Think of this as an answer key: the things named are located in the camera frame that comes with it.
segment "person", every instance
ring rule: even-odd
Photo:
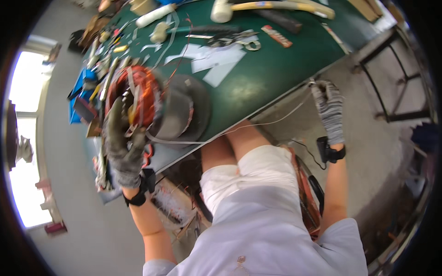
[[[318,81],[311,91],[330,148],[342,150],[342,96],[329,81]],[[135,133],[127,150],[121,110],[119,99],[105,120],[105,147],[114,180],[130,201],[140,193],[145,138],[143,130]],[[329,165],[319,239],[313,242],[302,221],[290,152],[246,126],[247,120],[201,149],[200,185],[213,223],[181,263],[150,201],[129,204],[145,244],[143,275],[367,275],[358,226],[347,217],[345,159]]]

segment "gray work glove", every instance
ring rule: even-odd
[[[319,117],[324,125],[330,145],[344,143],[342,132],[343,97],[338,88],[328,80],[318,81],[311,86]]]
[[[110,166],[114,169],[113,181],[121,187],[136,188],[140,186],[140,171],[143,166],[143,152],[146,145],[145,134],[137,128],[130,141],[132,146],[127,149],[128,139],[124,137],[124,126],[129,126],[127,116],[122,116],[123,102],[119,97],[104,119],[104,147]]]

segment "pliers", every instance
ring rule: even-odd
[[[143,166],[141,167],[142,169],[144,169],[145,167],[150,165],[150,158],[153,156],[153,146],[151,144],[147,145],[149,152],[144,152],[143,158],[144,158],[144,162],[143,162]]]

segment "black cable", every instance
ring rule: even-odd
[[[293,139],[290,139],[290,140],[292,140],[293,142],[298,143],[298,144],[304,146],[305,149],[307,150],[307,152],[313,157],[313,161],[315,161],[315,163],[318,164],[319,168],[321,168],[322,170],[326,170],[326,169],[327,169],[327,163],[324,164],[325,167],[323,168],[323,167],[321,166],[321,164],[319,164],[319,163],[316,161],[315,156],[309,151],[309,148],[308,148],[306,145],[304,145],[304,144],[301,143],[301,142],[295,141],[295,140],[293,140]]]
[[[163,180],[163,179],[165,179],[166,178],[166,176],[168,176],[168,174],[167,175],[164,175],[160,180],[158,180],[156,183],[155,183],[155,185],[157,185],[158,183],[160,183],[161,182],[161,180]]]

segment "black wrist strap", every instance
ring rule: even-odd
[[[140,190],[138,191],[138,193],[134,197],[132,197],[132,199],[127,199],[123,194],[124,201],[126,202],[127,207],[129,207],[129,204],[135,206],[143,205],[146,202],[145,193],[147,191],[149,191],[150,193],[153,193],[155,191],[155,172],[152,169],[143,169],[142,175],[143,176],[140,176],[141,182]]]
[[[345,157],[345,146],[340,151],[328,148],[327,153],[328,153],[327,154],[328,161],[336,163],[336,161],[343,159]]]
[[[129,204],[135,205],[135,206],[143,205],[146,202],[146,195],[144,193],[146,193],[146,190],[144,190],[140,186],[140,190],[138,191],[138,193],[134,197],[132,197],[132,199],[127,199],[123,194],[124,201],[126,202],[127,207],[129,207]]]
[[[345,157],[345,146],[340,151],[330,148],[327,136],[319,137],[316,140],[316,143],[318,146],[319,154],[321,155],[322,163],[324,164],[326,164],[327,161],[330,161],[331,163],[336,163],[336,161]]]

